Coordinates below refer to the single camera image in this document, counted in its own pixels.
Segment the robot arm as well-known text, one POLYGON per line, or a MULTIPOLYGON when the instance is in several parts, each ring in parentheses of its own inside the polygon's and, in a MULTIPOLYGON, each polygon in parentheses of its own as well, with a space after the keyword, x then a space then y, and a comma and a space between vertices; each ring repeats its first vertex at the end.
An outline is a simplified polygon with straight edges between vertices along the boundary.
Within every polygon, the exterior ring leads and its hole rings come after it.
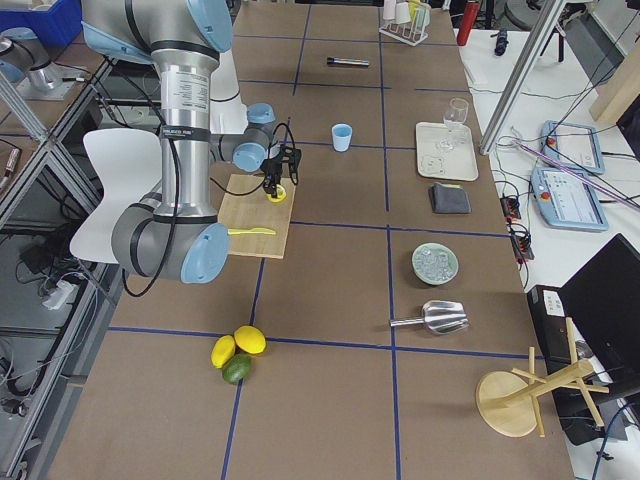
POLYGON ((210 202, 211 162, 262 172, 265 193, 279 199, 282 171, 295 179, 301 152, 278 146, 270 104, 241 101, 227 2, 85 1, 82 26, 91 49, 152 65, 160 80, 161 180, 116 221, 115 259, 143 277, 208 283, 229 247, 210 202))

